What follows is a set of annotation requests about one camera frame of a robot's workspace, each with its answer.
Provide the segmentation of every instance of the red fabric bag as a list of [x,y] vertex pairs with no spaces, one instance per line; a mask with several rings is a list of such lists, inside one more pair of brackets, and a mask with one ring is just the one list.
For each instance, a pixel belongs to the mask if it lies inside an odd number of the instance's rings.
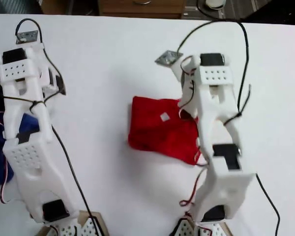
[[155,151],[188,164],[198,162],[196,122],[179,117],[178,100],[155,100],[135,96],[132,100],[129,145],[138,150]]

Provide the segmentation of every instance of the wooden cabinet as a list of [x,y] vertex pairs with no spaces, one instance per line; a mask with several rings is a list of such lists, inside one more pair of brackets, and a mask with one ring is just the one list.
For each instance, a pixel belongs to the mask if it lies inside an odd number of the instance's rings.
[[181,18],[184,0],[99,0],[102,16]]

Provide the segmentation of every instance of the white table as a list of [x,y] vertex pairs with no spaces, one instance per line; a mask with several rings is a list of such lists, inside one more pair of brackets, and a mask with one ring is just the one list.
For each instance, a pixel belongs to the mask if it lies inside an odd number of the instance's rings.
[[[25,15],[0,15],[0,53],[14,47]],[[50,58],[65,79],[53,123],[65,143],[91,210],[102,213],[112,236],[168,235],[185,209],[199,169],[127,145],[128,106],[134,95],[179,98],[180,84],[154,60],[201,21],[80,16],[31,16]],[[279,235],[295,235],[295,26],[246,24],[252,96],[244,115],[246,158],[277,206]],[[34,30],[26,24],[20,31]],[[231,61],[236,94],[244,61],[240,28],[218,23],[195,33],[185,56],[221,52]],[[220,133],[214,136],[223,138]],[[7,195],[15,185],[7,186]],[[80,208],[85,209],[82,200]],[[235,236],[274,235],[276,215],[256,181],[228,222]],[[40,225],[21,203],[0,204],[0,235],[33,235]]]

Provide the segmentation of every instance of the white label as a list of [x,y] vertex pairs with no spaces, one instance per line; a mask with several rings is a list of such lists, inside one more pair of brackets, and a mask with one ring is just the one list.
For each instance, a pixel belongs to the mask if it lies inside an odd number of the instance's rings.
[[170,118],[169,118],[168,114],[166,112],[164,112],[163,114],[161,114],[161,119],[163,122],[165,122],[165,121],[169,120]]

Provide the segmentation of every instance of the perforated panel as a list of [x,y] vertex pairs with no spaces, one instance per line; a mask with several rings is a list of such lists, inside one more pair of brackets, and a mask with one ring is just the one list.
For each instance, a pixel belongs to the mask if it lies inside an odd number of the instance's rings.
[[[66,227],[60,227],[58,225],[55,225],[55,227],[59,231],[59,236],[74,236],[75,235],[75,227],[77,228],[77,236],[103,236],[101,234],[101,231],[99,230],[99,226],[96,224],[98,234],[95,233],[95,228],[93,226],[92,220],[89,218],[86,223],[81,228],[80,234],[78,232],[80,231],[80,225],[79,224],[71,224]],[[50,229],[46,236],[58,236],[57,232],[54,229]]]
[[183,219],[175,232],[175,236],[227,236],[219,224],[204,225],[203,228],[196,226],[195,229],[192,228],[189,221]]
[[200,66],[201,82],[205,85],[233,84],[231,70],[228,66]]
[[204,227],[212,230],[212,236],[227,236],[219,224],[204,225]]
[[40,168],[39,152],[34,145],[18,145],[9,156],[19,168]]
[[95,228],[93,226],[92,220],[89,218],[81,230],[81,236],[102,236],[99,226],[96,224],[98,234],[95,233]]
[[36,76],[35,67],[30,59],[0,65],[1,82],[17,80],[28,76]]

